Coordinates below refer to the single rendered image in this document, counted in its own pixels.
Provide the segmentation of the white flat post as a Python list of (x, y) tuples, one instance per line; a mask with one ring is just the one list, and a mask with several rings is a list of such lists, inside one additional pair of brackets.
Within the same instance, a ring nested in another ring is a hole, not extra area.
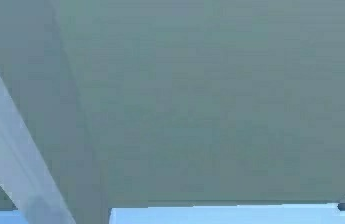
[(1, 76), (0, 186), (28, 224), (76, 224)]

